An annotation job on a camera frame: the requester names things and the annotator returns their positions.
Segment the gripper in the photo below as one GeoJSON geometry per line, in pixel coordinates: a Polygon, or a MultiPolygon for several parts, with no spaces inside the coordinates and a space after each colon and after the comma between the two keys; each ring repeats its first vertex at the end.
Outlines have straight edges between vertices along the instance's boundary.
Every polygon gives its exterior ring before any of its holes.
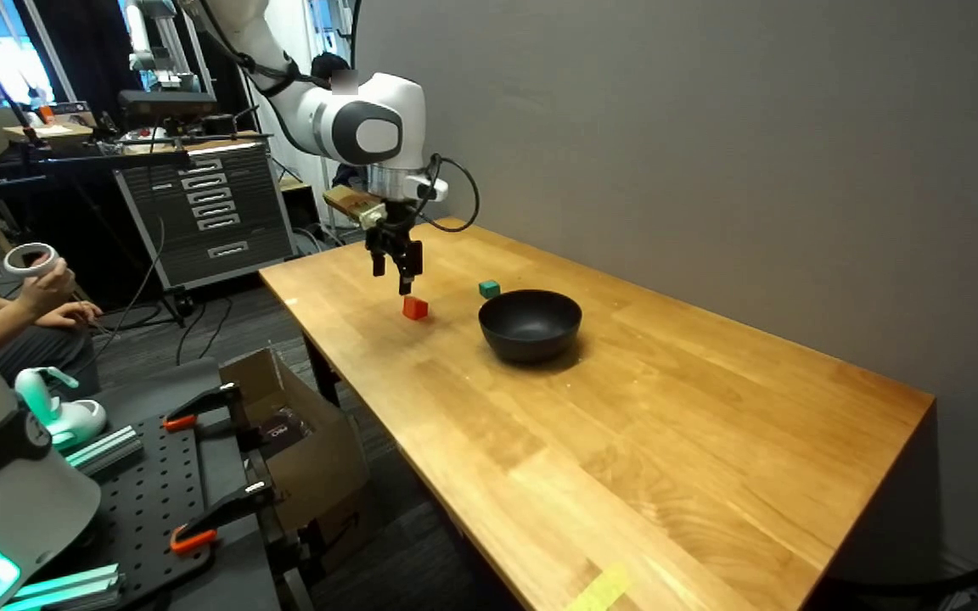
{"type": "Polygon", "coordinates": [[[399,272],[399,295],[410,295],[416,277],[424,271],[422,243],[410,235],[416,219],[415,209],[404,202],[383,202],[387,205],[387,220],[365,231],[372,273],[375,277],[384,276],[387,256],[390,256],[396,260],[399,272]]]}

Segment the black bowl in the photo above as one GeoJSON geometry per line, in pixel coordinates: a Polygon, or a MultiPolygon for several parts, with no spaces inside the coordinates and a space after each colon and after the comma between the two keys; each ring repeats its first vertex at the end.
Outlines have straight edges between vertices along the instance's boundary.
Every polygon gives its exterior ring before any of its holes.
{"type": "Polygon", "coordinates": [[[565,294],[544,289],[508,291],[486,300],[478,312],[486,344],[500,360],[540,364],[575,347],[582,307],[565,294]]]}

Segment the grey drawer cabinet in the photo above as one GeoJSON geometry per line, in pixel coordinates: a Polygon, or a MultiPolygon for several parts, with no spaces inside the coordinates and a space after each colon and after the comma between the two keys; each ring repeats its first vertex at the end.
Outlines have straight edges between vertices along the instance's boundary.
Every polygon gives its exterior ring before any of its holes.
{"type": "Polygon", "coordinates": [[[200,289],[295,258],[267,137],[187,144],[187,167],[114,171],[166,291],[200,289]]]}

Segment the cardboard box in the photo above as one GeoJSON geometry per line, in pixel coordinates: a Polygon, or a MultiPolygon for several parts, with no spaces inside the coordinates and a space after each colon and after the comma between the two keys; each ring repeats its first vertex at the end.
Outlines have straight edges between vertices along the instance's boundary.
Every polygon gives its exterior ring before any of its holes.
{"type": "Polygon", "coordinates": [[[271,349],[222,364],[220,375],[240,387],[242,411],[260,430],[283,530],[319,556],[365,545],[378,515],[356,421],[271,349]]]}

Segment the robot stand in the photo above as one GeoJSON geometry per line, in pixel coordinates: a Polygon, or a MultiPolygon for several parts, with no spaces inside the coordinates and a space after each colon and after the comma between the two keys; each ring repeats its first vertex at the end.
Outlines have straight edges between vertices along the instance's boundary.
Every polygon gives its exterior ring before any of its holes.
{"type": "Polygon", "coordinates": [[[137,449],[98,475],[102,501],[92,524],[37,581],[115,566],[114,583],[87,611],[302,610],[272,566],[269,548],[278,537],[265,512],[225,524],[214,544],[186,556],[168,545],[174,529],[252,479],[228,401],[215,402],[191,432],[160,426],[164,414],[221,383],[220,368],[206,357],[96,395],[112,432],[131,427],[137,449]]]}

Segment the aluminium profile bar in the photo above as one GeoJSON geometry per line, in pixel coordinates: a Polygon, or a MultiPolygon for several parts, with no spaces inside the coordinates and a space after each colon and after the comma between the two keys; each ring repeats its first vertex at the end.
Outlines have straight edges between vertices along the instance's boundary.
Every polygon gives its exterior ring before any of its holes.
{"type": "Polygon", "coordinates": [[[121,427],[65,456],[69,465],[81,474],[97,479],[116,465],[127,462],[143,451],[143,434],[133,426],[121,427]]]}
{"type": "Polygon", "coordinates": [[[0,611],[106,611],[119,604],[125,583],[117,563],[58,579],[32,581],[0,611]]]}

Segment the white hand controller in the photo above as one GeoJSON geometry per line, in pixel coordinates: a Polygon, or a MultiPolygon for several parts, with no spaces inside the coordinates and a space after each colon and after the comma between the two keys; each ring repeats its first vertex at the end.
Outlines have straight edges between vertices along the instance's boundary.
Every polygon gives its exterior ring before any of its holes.
{"type": "Polygon", "coordinates": [[[13,390],[51,434],[58,450],[96,440],[106,429],[106,411],[96,400],[65,400],[52,395],[51,380],[77,388],[78,380],[57,367],[32,367],[17,373],[13,390]]]}

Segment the person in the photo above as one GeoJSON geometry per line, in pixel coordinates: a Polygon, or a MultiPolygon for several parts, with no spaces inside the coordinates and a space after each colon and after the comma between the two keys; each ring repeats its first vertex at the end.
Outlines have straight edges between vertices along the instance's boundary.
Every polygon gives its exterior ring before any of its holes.
{"type": "Polygon", "coordinates": [[[75,274],[59,258],[46,274],[22,283],[13,300],[0,297],[0,374],[8,385],[27,368],[55,367],[76,379],[50,388],[66,400],[102,390],[90,328],[102,316],[92,302],[75,300],[75,274]]]}

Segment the yellow tape strip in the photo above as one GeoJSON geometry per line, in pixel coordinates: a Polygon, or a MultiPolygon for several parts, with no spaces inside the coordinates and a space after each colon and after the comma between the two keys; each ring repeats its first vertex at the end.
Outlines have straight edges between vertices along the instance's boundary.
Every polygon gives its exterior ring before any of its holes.
{"type": "Polygon", "coordinates": [[[610,611],[624,597],[632,580],[622,565],[610,566],[591,580],[565,611],[610,611]]]}

